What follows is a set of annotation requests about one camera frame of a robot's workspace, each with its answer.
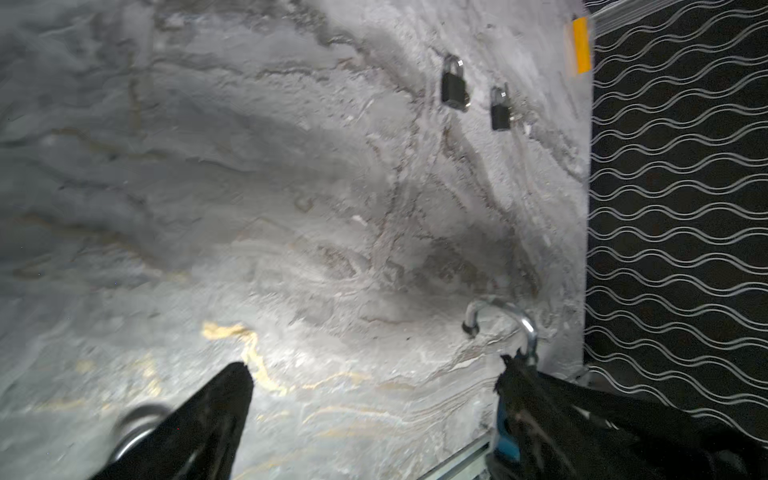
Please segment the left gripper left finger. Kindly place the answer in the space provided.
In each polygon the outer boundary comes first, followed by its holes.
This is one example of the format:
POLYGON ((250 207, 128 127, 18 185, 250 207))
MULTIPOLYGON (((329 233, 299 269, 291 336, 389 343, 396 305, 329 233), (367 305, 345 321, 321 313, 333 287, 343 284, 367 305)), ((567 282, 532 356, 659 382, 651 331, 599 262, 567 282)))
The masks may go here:
POLYGON ((233 362, 95 479, 229 479, 253 393, 243 362, 233 362))

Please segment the black padlock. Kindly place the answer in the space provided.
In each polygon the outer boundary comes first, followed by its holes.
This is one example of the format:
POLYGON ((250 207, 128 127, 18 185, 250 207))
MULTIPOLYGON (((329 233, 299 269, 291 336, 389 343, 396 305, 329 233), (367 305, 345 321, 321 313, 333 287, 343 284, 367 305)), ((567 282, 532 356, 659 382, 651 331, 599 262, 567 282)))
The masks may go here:
POLYGON ((459 111, 467 111, 471 100, 464 76, 464 62, 455 55, 444 59, 441 78, 441 102, 459 111))
POLYGON ((490 118, 493 131, 509 131, 511 129, 511 108, 509 88, 494 86, 490 92, 490 118))

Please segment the yellow block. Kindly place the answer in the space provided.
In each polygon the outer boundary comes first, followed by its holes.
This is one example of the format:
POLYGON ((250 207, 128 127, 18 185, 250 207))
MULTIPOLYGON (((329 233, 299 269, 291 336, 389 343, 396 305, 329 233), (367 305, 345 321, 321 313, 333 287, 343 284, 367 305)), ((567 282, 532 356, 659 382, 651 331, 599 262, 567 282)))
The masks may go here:
POLYGON ((589 19, 574 17, 571 21, 571 40, 574 52, 575 72, 578 75, 592 70, 592 46, 589 19))

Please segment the blue padlock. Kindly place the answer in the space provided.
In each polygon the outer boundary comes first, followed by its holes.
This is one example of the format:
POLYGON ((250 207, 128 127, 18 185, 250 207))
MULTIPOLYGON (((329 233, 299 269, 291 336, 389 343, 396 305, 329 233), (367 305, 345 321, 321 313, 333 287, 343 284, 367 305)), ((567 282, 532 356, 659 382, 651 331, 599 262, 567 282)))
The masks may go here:
POLYGON ((160 425, 172 409, 161 403, 138 405, 122 416, 113 429, 116 445, 111 451, 107 464, 123 457, 160 425))
MULTIPOLYGON (((480 338, 488 346, 499 343, 499 354, 517 358, 526 366, 536 366, 539 332, 536 322, 511 299, 498 295, 485 295, 472 300, 461 324, 463 332, 471 339, 480 338)), ((514 433, 508 394, 494 387, 497 395, 492 452, 502 461, 513 465, 521 459, 520 441, 514 433)))

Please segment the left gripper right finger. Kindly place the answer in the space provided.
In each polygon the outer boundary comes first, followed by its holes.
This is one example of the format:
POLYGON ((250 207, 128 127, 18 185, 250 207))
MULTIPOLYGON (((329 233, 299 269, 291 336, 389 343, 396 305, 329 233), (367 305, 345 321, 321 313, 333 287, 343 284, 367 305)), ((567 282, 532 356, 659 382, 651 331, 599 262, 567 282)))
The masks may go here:
POLYGON ((501 357, 497 479, 764 479, 767 450, 717 421, 501 357))

